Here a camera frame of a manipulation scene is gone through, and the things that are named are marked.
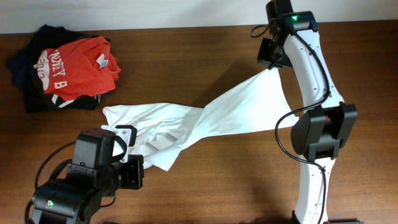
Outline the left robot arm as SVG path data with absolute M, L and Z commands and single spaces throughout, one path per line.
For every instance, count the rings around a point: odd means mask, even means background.
M 140 189 L 144 158 L 127 153 L 136 136 L 131 125 L 82 131 L 71 142 L 73 157 L 61 162 L 46 183 L 34 185 L 25 223 L 89 223 L 104 208 L 103 198 L 115 198 L 118 189 Z

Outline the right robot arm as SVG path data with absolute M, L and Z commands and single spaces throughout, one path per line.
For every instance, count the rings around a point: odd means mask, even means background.
M 329 223 L 326 202 L 331 170 L 345 146 L 358 111 L 345 103 L 328 71 L 320 46 L 320 34 L 310 11 L 294 12 L 290 7 L 267 5 L 271 39 L 263 39 L 257 56 L 269 68 L 291 67 L 297 77 L 303 107 L 283 115 L 302 113 L 291 129 L 294 153 L 288 156 L 300 163 L 298 202 L 292 223 Z

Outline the white t-shirt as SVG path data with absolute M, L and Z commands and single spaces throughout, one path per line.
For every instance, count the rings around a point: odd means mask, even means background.
M 180 152 L 203 138 L 273 130 L 290 112 L 277 69 L 265 69 L 223 93 L 204 108 L 173 103 L 103 108 L 107 124 L 137 129 L 128 154 L 144 157 L 144 168 L 168 171 Z

